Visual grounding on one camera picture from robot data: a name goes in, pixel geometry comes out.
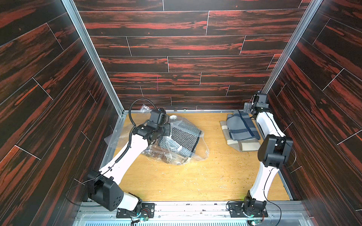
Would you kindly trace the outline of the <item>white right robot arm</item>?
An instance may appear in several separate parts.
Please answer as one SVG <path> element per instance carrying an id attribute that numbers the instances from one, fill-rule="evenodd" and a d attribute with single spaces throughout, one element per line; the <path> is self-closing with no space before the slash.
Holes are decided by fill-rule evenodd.
<path id="1" fill-rule="evenodd" d="M 257 152 L 259 171 L 254 185 L 244 198 L 242 211 L 247 218 L 262 218 L 268 216 L 268 193 L 274 177 L 288 162 L 293 140 L 278 127 L 273 114 L 270 113 L 266 94 L 257 92 L 252 103 L 245 105 L 244 111 L 251 113 L 256 119 L 264 138 Z"/>

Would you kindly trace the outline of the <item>black white herringbone scarf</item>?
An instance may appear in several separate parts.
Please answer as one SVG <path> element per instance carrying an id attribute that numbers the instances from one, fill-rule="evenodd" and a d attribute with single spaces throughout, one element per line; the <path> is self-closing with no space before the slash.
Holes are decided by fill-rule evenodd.
<path id="1" fill-rule="evenodd" d="M 162 137 L 159 140 L 159 146 L 185 157 L 192 157 L 201 135 L 202 131 L 197 128 L 190 130 L 172 128 L 169 137 Z"/>

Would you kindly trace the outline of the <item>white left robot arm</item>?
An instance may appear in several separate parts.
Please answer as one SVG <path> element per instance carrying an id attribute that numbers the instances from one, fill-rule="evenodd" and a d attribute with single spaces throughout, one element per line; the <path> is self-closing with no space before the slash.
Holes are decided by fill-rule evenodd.
<path id="1" fill-rule="evenodd" d="M 109 211 L 120 209 L 138 216 L 141 213 L 142 199 L 126 194 L 120 187 L 125 173 L 137 157 L 154 144 L 157 139 L 169 136 L 171 125 L 169 116 L 163 108 L 152 110 L 150 119 L 139 126 L 133 126 L 129 140 L 122 150 L 99 171 L 88 174 L 88 198 Z"/>

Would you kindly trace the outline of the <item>dark blue grey plaid scarf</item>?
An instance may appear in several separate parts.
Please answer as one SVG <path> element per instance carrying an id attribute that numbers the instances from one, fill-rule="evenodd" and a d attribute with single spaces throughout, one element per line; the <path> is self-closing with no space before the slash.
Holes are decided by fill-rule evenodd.
<path id="1" fill-rule="evenodd" d="M 260 140 L 260 135 L 248 113 L 235 110 L 227 115 L 226 121 L 230 137 L 233 140 Z"/>

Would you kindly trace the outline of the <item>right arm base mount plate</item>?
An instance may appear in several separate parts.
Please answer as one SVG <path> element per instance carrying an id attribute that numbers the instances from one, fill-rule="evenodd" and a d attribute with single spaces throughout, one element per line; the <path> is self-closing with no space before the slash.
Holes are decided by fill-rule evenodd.
<path id="1" fill-rule="evenodd" d="M 266 202 L 256 201 L 254 203 L 245 203 L 240 201 L 229 201 L 226 203 L 226 209 L 232 218 L 266 218 Z"/>

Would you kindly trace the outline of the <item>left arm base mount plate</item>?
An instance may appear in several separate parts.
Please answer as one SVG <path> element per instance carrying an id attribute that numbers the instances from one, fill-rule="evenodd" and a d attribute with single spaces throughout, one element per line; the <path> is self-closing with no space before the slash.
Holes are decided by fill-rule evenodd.
<path id="1" fill-rule="evenodd" d="M 117 208 L 116 218 L 153 218 L 155 214 L 155 203 L 143 202 L 133 211 Z"/>

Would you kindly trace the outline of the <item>beige striped scarf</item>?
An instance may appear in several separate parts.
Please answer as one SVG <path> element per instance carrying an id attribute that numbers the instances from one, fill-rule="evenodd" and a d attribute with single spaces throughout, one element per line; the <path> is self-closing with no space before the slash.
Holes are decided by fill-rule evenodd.
<path id="1" fill-rule="evenodd" d="M 229 128 L 227 127 L 226 121 L 220 121 L 220 125 L 227 145 L 235 149 L 236 151 L 239 152 L 258 151 L 258 149 L 260 148 L 261 145 L 258 139 L 253 138 L 244 141 L 233 140 L 230 136 Z"/>

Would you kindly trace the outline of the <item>clear plastic vacuum bag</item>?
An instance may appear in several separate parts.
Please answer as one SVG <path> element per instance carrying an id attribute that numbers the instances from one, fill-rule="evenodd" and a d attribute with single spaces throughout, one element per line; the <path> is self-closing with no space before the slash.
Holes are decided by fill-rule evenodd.
<path id="1" fill-rule="evenodd" d="M 139 125 L 150 118 L 151 108 L 143 104 L 140 110 L 140 117 L 134 119 Z M 204 141 L 204 132 L 188 119 L 171 115 L 169 117 L 171 131 L 169 136 L 163 136 L 142 154 L 154 160 L 160 160 L 172 165 L 185 165 L 189 162 L 203 161 L 209 157 L 209 148 Z M 133 125 L 126 124 L 121 132 L 113 132 L 105 138 L 106 144 L 111 148 L 121 148 L 128 142 L 128 135 Z"/>

